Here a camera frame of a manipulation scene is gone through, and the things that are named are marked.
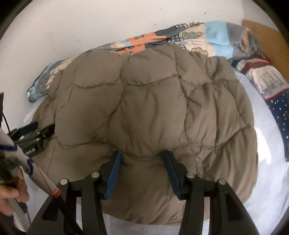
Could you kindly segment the person's left hand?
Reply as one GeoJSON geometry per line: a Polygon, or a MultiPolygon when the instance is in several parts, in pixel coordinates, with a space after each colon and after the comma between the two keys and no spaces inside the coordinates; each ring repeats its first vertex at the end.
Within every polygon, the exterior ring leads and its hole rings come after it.
{"type": "Polygon", "coordinates": [[[14,177],[12,182],[16,184],[16,188],[1,185],[1,213],[6,216],[12,216],[15,211],[8,199],[16,199],[18,202],[23,203],[26,203],[30,199],[21,168],[18,168],[18,176],[14,177]]]}

